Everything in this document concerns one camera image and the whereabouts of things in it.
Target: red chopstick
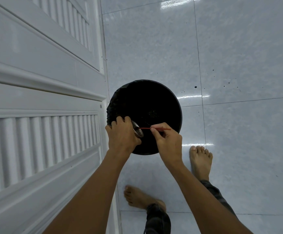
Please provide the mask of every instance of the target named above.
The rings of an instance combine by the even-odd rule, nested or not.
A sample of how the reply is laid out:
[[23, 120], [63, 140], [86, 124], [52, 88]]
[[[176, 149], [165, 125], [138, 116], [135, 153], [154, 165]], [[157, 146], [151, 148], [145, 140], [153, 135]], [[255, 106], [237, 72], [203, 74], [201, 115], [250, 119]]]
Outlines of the red chopstick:
[[[149, 129], [150, 130], [149, 127], [139, 127], [139, 129]], [[155, 129], [157, 129], [157, 130], [170, 130], [170, 128], [155, 128]]]

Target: tile grout line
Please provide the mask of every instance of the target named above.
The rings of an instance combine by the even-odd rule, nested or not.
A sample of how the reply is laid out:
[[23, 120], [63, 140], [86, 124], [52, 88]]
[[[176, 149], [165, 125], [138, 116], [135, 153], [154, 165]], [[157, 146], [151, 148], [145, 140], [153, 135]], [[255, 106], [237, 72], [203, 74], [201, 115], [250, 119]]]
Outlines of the tile grout line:
[[201, 70], [200, 70], [200, 58], [199, 58], [199, 46], [198, 46], [198, 32], [197, 32], [197, 20], [196, 20], [195, 1], [194, 1], [194, 24], [195, 24], [195, 26], [196, 26], [197, 51], [198, 51], [198, 63], [199, 63], [199, 76], [200, 76], [201, 100], [202, 100], [203, 129], [204, 129], [204, 139], [205, 139], [205, 145], [206, 145], [206, 124], [205, 124], [205, 122], [204, 122], [204, 109], [203, 109], [203, 97], [202, 97], [202, 82], [201, 82]]
[[[169, 0], [162, 0], [162, 1], [152, 2], [152, 3], [148, 3], [148, 4], [136, 6], [136, 7], [147, 6], [147, 5], [151, 5], [151, 4], [155, 4], [155, 3], [160, 3], [160, 2], [164, 2], [164, 1], [169, 1]], [[136, 7], [129, 7], [129, 8], [125, 8], [125, 9], [118, 10], [118, 11], [125, 11], [125, 10], [136, 8]], [[111, 11], [111, 12], [103, 13], [102, 15], [112, 14], [112, 13], [115, 13], [115, 12], [118, 12], [118, 11]]]
[[192, 106], [183, 106], [182, 108], [186, 107], [196, 107], [196, 106], [207, 106], [207, 105], [217, 105], [217, 104], [230, 104], [230, 103], [241, 103], [241, 102], [252, 102], [252, 101], [261, 101], [261, 100], [271, 100], [271, 99], [280, 99], [279, 98], [263, 98], [263, 99], [254, 99], [254, 100], [245, 100], [245, 101], [235, 101], [235, 102], [225, 102], [225, 103], [216, 103], [216, 104], [202, 104], [202, 105], [192, 105]]
[[[145, 210], [137, 211], [137, 210], [120, 210], [121, 212], [144, 212]], [[191, 213], [191, 212], [168, 212], [167, 213]], [[262, 215], [262, 216], [283, 216], [283, 214], [259, 214], [259, 213], [236, 213], [236, 215]]]

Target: metal object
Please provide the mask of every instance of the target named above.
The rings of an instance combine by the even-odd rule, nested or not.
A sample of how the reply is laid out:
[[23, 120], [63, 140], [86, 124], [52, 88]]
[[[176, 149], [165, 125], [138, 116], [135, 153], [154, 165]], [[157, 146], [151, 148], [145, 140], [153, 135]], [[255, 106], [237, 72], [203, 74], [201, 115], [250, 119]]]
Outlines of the metal object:
[[133, 129], [134, 129], [136, 137], [137, 138], [144, 137], [144, 134], [143, 134], [142, 130], [139, 129], [139, 126], [136, 124], [136, 122], [132, 121], [132, 124], [133, 124]]

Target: person's left hand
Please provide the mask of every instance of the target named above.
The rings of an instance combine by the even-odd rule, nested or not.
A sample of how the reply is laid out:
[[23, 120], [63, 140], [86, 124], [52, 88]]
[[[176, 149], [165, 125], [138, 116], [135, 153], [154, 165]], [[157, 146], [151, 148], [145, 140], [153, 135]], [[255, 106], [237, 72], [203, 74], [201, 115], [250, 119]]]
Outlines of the person's left hand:
[[109, 150], [127, 160], [141, 140], [135, 136], [130, 117], [125, 117], [123, 121], [119, 116], [111, 125], [105, 127], [109, 136]]

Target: person's right hand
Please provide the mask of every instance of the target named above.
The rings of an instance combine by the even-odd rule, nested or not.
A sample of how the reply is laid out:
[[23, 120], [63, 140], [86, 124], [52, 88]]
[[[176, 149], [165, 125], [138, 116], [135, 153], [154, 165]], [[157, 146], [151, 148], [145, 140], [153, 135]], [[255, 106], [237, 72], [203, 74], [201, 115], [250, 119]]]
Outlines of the person's right hand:
[[[170, 130], [164, 130], [164, 134], [161, 136], [155, 128], [168, 128]], [[182, 164], [182, 136], [165, 122], [152, 125], [150, 130], [157, 141], [161, 159], [167, 168]]]

